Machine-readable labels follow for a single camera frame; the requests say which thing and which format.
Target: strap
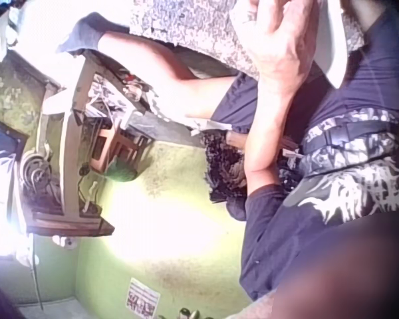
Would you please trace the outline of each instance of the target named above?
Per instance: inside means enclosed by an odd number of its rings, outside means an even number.
[[[303,153],[309,154],[325,146],[339,147],[366,134],[396,133],[398,126],[389,122],[369,120],[349,122],[325,130],[322,135],[303,144]]]

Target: finger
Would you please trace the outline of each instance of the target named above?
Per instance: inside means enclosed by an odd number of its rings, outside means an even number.
[[[238,0],[237,14],[246,21],[255,21],[259,8],[259,0]]]
[[[281,23],[281,29],[296,39],[303,37],[315,2],[316,0],[292,0]]]
[[[283,19],[282,0],[260,0],[257,11],[257,27],[263,32],[274,32]]]

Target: poster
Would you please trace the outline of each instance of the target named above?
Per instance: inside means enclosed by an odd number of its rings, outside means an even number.
[[[160,293],[132,278],[128,289],[126,307],[143,319],[153,319]]]

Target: foot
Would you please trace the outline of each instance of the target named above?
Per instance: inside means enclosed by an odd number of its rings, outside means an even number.
[[[106,32],[129,33],[130,29],[106,20],[97,12],[91,13],[76,23],[68,38],[59,45],[57,52],[72,52],[80,49],[98,50],[98,43]]]

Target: wooden chair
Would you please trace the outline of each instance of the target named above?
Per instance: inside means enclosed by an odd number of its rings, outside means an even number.
[[[95,150],[97,150],[100,140],[104,140],[103,147],[100,156],[95,158]],[[110,129],[99,131],[90,166],[98,173],[104,173],[115,156],[122,158],[121,154],[126,153],[122,159],[128,163],[138,149],[139,146],[122,134],[120,122],[116,122]]]

